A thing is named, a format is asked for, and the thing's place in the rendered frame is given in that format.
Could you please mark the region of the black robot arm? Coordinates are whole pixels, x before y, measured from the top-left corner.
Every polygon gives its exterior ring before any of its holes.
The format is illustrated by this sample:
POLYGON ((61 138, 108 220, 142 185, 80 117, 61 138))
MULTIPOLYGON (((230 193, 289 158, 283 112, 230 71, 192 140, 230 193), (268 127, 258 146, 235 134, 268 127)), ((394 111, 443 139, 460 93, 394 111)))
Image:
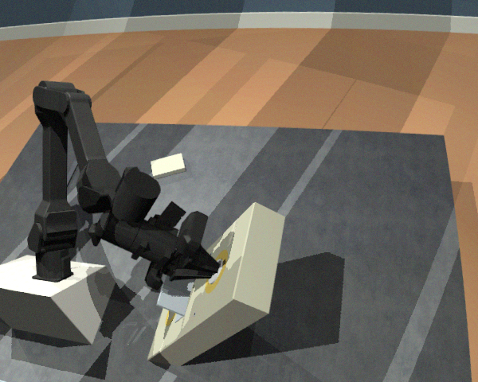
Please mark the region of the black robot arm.
POLYGON ((80 170, 79 205, 87 213, 103 212, 88 231, 94 246, 105 240, 127 251, 161 187, 138 166, 126 167, 121 177, 108 163, 90 95, 72 83, 41 81, 33 103, 43 126, 43 201, 27 238, 36 256, 32 279, 58 283, 74 275, 69 248, 75 248, 77 233, 76 211, 67 202, 68 130, 80 170))

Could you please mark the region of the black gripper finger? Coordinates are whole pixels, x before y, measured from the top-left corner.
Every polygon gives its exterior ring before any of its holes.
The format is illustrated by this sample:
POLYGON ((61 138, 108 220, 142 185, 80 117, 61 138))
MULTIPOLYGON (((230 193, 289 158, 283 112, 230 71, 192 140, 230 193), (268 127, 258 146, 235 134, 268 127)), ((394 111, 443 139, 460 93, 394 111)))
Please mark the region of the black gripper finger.
POLYGON ((184 280, 184 279, 211 279, 212 272, 196 271, 191 269, 182 268, 185 258, 180 255, 178 266, 175 273, 169 278, 169 281, 184 280))
POLYGON ((187 256, 182 268, 217 273, 219 265, 200 245, 196 252, 187 256))

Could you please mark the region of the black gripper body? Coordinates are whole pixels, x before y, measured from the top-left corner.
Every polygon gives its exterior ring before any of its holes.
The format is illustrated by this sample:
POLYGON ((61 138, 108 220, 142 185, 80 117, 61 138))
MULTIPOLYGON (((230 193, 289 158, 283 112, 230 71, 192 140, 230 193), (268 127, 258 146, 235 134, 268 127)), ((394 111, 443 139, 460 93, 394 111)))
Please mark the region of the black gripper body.
POLYGON ((142 257, 151 261, 144 279, 148 287, 158 290, 163 285, 162 274, 171 277, 175 273, 180 255, 186 259, 198 250, 207 220, 207 215, 191 212, 182 222, 179 233, 176 228, 172 233, 160 228, 152 217, 141 222, 127 251, 132 253, 131 258, 134 260, 142 257))

